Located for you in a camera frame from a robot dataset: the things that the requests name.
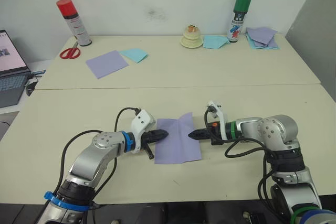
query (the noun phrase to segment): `stack of napkins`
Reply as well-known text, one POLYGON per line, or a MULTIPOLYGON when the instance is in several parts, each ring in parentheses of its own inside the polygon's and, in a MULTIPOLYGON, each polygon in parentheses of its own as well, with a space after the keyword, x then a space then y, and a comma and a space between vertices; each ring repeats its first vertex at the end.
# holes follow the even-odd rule
POLYGON ((277 31, 267 27, 246 28, 246 31, 247 41, 252 49, 279 49, 278 44, 274 40, 274 35, 277 31))

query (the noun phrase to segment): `scissors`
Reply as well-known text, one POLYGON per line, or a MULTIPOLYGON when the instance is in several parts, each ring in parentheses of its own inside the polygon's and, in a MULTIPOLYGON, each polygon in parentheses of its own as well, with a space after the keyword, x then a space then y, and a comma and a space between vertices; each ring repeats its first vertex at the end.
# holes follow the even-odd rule
POLYGON ((76 42, 73 47, 65 49, 63 52, 60 53, 60 57, 62 59, 76 59, 80 56, 80 50, 77 47, 78 46, 78 42, 76 42))

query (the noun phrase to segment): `table surface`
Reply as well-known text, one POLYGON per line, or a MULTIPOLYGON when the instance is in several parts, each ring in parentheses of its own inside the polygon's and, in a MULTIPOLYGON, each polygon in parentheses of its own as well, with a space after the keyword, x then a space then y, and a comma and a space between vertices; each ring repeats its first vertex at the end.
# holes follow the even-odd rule
MULTIPOLYGON (((216 49, 188 49, 180 36, 92 37, 75 60, 58 56, 36 89, 219 87, 266 84, 316 84, 319 79, 283 35, 281 49, 251 49, 246 36, 216 49), (140 63, 97 79, 86 61, 113 50, 141 48, 149 55, 140 63)), ((64 49, 72 47, 70 38, 64 49)))
MULTIPOLYGON (((209 100, 220 102, 229 120, 286 114, 299 126, 304 160, 320 195, 336 193, 334 164, 335 103, 319 84, 248 87, 38 90, 0 141, 0 202, 42 204, 59 176, 64 145, 79 132, 113 131, 119 110, 139 106, 155 118, 178 118, 193 112, 195 128, 204 127, 209 100)), ((118 130, 130 128, 133 113, 122 115, 118 130)), ((69 148, 65 171, 94 134, 69 148)), ((255 144, 239 144, 237 152, 255 144)), ((113 179, 98 195, 100 204, 162 201, 256 199, 262 174, 262 153, 227 159, 228 145, 201 141, 202 160, 155 165, 146 153, 126 153, 118 159, 113 179)), ((110 163, 104 178, 110 173, 110 163)))
MULTIPOLYGON (((47 69, 48 66, 51 64, 51 62, 52 62, 52 60, 42 60, 42 61, 27 63, 27 65, 28 65, 31 72, 36 72, 36 71, 41 71, 41 70, 47 69)), ((20 111, 21 108, 26 103, 28 98, 29 98, 29 96, 26 94, 26 90, 24 90, 21 97, 20 97, 19 103, 17 105, 0 108, 0 115, 20 111)))

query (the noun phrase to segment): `gray wall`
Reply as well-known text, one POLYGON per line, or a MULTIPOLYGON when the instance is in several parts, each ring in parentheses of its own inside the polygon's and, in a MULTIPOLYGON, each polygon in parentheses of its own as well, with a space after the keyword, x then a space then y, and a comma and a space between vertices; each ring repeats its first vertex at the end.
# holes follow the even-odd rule
POLYGON ((336 101, 336 0, 306 0, 286 38, 336 101))

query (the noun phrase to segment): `light blue napkin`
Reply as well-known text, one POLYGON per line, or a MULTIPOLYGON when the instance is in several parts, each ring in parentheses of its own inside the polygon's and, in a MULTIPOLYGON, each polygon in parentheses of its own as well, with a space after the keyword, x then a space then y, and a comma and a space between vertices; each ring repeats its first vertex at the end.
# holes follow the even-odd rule
POLYGON ((263 46, 259 46, 259 45, 256 46, 255 42, 250 38, 250 36, 248 36, 247 33, 246 33, 246 38, 247 38, 247 41, 248 41, 248 43, 249 43, 249 45, 252 49, 259 49, 259 48, 261 48, 261 49, 280 49, 279 46, 276 46, 276 47, 268 47, 268 46, 263 47, 263 46))
POLYGON ((203 38, 203 47, 218 49, 224 44, 230 44, 230 41, 223 36, 205 35, 203 38))
POLYGON ((121 53, 122 55, 126 56, 127 58, 133 60, 136 63, 139 63, 144 58, 146 58, 147 55, 148 55, 144 50, 142 50, 140 48, 132 48, 132 49, 128 49, 128 50, 122 50, 122 51, 119 51, 119 53, 121 53))

